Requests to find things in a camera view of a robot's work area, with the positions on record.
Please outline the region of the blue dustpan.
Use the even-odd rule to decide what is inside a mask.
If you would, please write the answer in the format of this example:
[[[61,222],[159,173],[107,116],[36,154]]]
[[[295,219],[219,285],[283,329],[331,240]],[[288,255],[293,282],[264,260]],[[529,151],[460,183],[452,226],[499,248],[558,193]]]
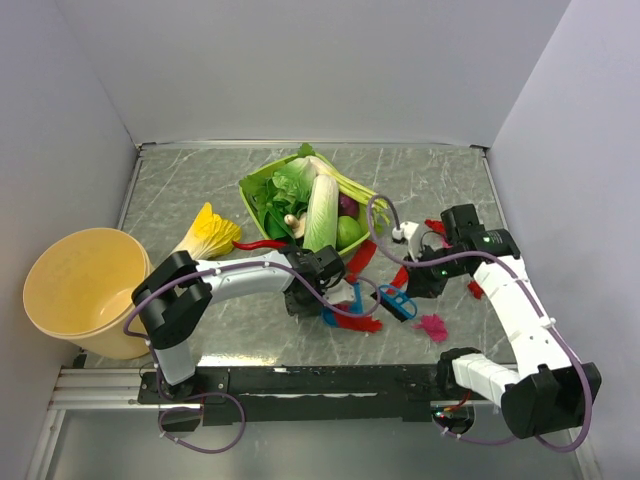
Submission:
[[[351,314],[356,314],[357,317],[362,317],[364,310],[363,310],[360,285],[358,282],[353,283],[352,285],[355,286],[355,288],[358,290],[358,293],[360,294],[360,302],[354,303],[353,305],[334,305],[334,307],[342,311],[340,315],[344,315],[343,314],[344,312],[348,312]],[[336,323],[337,314],[338,313],[334,312],[333,310],[327,307],[323,307],[321,311],[321,317],[328,326],[340,328]]]

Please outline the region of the blue hand brush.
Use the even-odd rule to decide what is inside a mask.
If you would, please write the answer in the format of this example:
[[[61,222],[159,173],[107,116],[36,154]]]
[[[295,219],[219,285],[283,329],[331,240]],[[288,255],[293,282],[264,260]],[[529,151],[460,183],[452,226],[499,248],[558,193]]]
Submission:
[[[381,285],[371,294],[371,298],[378,300],[380,306],[400,322],[412,320],[417,316],[416,303],[403,290],[391,284]]]

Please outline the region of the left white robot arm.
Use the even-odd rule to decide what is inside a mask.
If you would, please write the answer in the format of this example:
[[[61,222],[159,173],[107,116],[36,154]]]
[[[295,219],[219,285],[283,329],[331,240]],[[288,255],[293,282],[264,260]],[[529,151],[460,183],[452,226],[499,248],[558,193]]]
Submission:
[[[249,259],[197,261],[171,254],[132,293],[151,351],[163,375],[162,390],[176,402],[198,387],[188,339],[207,307],[260,293],[281,293],[291,316],[313,316],[326,307],[352,304],[354,287],[331,247],[314,253],[288,245]]]

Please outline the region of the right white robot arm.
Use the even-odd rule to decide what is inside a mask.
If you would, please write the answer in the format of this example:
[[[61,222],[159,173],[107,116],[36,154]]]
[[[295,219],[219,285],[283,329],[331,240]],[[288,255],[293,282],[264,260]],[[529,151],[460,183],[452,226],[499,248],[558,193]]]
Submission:
[[[516,367],[499,365],[472,347],[452,349],[438,361],[438,390],[448,398],[472,392],[491,401],[519,439],[588,427],[600,372],[560,341],[511,234],[486,229],[471,204],[445,210],[441,220],[447,245],[438,250],[424,243],[423,224],[402,222],[393,230],[394,241],[408,247],[407,295],[435,298],[449,279],[470,276],[497,315]]]

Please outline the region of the red paper strip vertical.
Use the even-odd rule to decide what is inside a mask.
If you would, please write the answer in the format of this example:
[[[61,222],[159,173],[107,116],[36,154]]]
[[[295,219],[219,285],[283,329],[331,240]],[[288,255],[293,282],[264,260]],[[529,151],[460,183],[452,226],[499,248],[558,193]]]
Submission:
[[[396,288],[402,288],[404,285],[407,284],[408,280],[409,280],[409,275],[406,268],[401,267],[396,273],[396,275],[394,276],[393,280],[390,282],[390,285]]]

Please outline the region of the pink paper scrap lower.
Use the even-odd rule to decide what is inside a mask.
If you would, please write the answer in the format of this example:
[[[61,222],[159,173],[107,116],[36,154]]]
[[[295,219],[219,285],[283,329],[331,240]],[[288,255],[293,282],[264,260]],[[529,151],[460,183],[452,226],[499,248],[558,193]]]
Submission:
[[[412,328],[424,331],[437,344],[443,343],[449,336],[444,321],[437,314],[423,315],[417,323],[412,325]]]

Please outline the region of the red paper scrap top right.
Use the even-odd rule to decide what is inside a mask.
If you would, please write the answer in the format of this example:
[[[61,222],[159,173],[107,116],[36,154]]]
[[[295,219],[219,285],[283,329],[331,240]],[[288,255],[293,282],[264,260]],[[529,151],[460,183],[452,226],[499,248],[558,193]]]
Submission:
[[[439,220],[426,219],[425,225],[433,232],[437,233],[441,237],[446,236],[446,231],[443,223]]]

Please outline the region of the red paper strip right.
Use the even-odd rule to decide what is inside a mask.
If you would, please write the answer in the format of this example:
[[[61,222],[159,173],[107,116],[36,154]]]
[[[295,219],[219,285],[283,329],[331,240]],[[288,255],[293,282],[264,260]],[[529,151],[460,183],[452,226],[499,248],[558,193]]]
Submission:
[[[357,281],[359,275],[367,268],[372,258],[376,254],[377,245],[365,240],[359,246],[358,250],[346,264],[346,280],[353,284]]]

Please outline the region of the red paper strip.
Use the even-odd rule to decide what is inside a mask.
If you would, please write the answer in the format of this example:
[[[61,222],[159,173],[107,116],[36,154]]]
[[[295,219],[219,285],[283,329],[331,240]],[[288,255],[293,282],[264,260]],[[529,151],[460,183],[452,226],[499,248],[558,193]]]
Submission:
[[[346,264],[346,280],[353,284],[357,281],[359,275],[367,268],[372,258],[376,254],[377,245],[365,240],[359,246],[358,250]]]
[[[336,323],[342,329],[364,333],[377,333],[383,328],[383,324],[371,316],[350,317],[337,314]]]

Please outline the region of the red chili pepper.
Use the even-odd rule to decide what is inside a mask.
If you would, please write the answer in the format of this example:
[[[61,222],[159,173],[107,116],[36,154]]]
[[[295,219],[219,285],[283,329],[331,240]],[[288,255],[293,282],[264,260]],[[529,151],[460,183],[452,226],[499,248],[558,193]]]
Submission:
[[[278,240],[268,239],[268,240],[259,240],[255,242],[249,242],[249,243],[241,243],[238,241],[233,241],[232,245],[234,248],[239,250],[253,251],[253,250],[262,249],[262,248],[281,249],[281,248],[287,247],[288,243],[278,241]]]

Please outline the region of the red paper strip left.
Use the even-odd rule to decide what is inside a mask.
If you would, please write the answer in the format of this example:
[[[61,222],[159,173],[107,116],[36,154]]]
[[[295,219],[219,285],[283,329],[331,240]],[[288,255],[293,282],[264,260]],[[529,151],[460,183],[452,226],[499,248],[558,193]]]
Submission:
[[[350,317],[337,314],[336,323],[342,329],[364,333],[377,333],[383,328],[383,324],[371,316]]]

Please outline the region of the beige mushroom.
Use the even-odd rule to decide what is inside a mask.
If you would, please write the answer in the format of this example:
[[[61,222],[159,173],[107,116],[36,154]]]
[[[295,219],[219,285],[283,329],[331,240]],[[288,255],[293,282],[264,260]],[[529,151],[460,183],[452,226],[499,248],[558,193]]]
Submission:
[[[295,239],[300,239],[304,236],[307,214],[301,213],[299,217],[293,214],[287,214],[284,217],[285,224],[290,228]]]

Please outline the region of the long green white cabbage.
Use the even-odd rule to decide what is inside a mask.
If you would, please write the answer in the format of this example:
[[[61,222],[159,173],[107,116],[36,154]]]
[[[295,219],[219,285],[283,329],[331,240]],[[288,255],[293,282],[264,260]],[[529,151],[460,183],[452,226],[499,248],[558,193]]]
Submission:
[[[336,245],[338,204],[337,181],[329,175],[318,175],[313,182],[309,199],[303,249],[317,252],[325,246]]]

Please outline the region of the green round fruit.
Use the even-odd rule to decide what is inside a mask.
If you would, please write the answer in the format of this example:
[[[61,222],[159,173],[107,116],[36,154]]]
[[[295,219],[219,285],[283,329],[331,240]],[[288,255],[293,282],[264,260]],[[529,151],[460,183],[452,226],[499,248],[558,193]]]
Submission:
[[[340,216],[337,222],[336,248],[344,250],[362,236],[359,222],[351,216]]]

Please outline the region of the purple onion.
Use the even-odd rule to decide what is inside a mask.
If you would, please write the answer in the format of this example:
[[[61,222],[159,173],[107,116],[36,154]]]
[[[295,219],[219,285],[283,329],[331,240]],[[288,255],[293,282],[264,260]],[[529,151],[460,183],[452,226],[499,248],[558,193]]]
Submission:
[[[349,216],[355,220],[358,219],[360,213],[360,204],[346,194],[340,193],[338,200],[338,215]]]

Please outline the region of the green plastic basket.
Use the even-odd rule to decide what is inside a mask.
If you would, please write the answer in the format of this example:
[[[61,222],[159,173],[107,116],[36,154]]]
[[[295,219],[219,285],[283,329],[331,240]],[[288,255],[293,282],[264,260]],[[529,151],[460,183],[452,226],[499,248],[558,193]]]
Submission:
[[[332,163],[330,163],[328,161],[328,159],[326,159],[323,155],[315,153],[314,156],[321,158],[322,160],[324,160],[325,162],[329,163],[330,165],[332,165],[334,168],[337,169],[337,167],[335,167]],[[345,256],[345,255],[350,254],[352,251],[356,250],[362,244],[363,241],[368,239],[368,237],[369,237],[369,229],[366,226],[365,210],[366,210],[366,206],[360,204],[360,213],[359,213],[359,217],[358,217],[357,221],[359,222],[359,224],[361,226],[362,236],[354,244],[350,245],[348,248],[346,248],[344,250],[338,250],[336,248],[336,245],[335,245],[334,247],[335,247],[335,249],[338,251],[338,253],[340,255]],[[288,244],[293,244],[293,245],[302,247],[303,237],[300,238],[300,239],[295,239],[294,238],[293,241],[285,241],[285,240],[278,240],[278,241],[283,241],[283,242],[287,242]]]

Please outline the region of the yellow napa cabbage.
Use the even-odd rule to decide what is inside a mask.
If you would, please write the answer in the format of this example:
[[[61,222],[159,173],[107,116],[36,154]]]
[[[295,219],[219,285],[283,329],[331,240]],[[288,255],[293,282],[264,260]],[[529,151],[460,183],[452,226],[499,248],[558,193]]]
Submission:
[[[206,202],[172,252],[186,251],[193,260],[211,260],[231,253],[241,238],[241,227],[215,213]]]

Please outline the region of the green leafy lettuce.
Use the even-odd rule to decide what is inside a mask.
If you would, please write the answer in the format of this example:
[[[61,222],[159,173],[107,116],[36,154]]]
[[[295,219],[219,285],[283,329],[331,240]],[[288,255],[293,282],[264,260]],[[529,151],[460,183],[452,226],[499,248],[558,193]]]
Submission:
[[[295,154],[272,162],[239,182],[247,208],[265,238],[294,240],[285,216],[299,217],[307,209],[317,173],[306,157],[314,155],[313,148],[304,143]]]

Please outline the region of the green onion stalks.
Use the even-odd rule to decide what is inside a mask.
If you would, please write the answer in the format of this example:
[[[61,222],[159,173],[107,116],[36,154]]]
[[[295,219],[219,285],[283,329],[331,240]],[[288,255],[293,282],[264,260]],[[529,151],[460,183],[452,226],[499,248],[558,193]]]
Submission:
[[[367,206],[369,200],[374,196],[374,191],[344,176],[336,168],[321,158],[316,156],[307,156],[306,160],[311,162],[317,174],[324,174],[333,177],[338,184],[339,191],[358,203]],[[385,200],[377,199],[374,201],[372,209],[374,227],[376,232],[379,233],[382,231],[382,227],[384,225],[389,226],[391,224],[388,216],[388,204]]]

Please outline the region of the beige plastic bucket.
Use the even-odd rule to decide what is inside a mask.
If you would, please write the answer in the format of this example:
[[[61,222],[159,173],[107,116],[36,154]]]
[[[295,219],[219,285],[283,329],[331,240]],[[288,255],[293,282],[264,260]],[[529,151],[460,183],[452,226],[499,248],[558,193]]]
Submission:
[[[151,273],[144,247],[111,228],[64,237],[32,266],[24,309],[36,328],[99,356],[129,360],[148,353],[143,339],[123,332],[133,290]]]

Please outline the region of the black base frame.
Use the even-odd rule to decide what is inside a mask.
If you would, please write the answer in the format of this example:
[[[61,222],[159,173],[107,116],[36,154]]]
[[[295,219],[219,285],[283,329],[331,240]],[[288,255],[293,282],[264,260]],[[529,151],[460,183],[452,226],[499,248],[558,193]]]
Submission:
[[[184,407],[205,426],[248,422],[400,419],[429,422],[436,406],[481,398],[442,386],[417,365],[198,367],[177,386],[142,375],[137,401],[162,412]]]

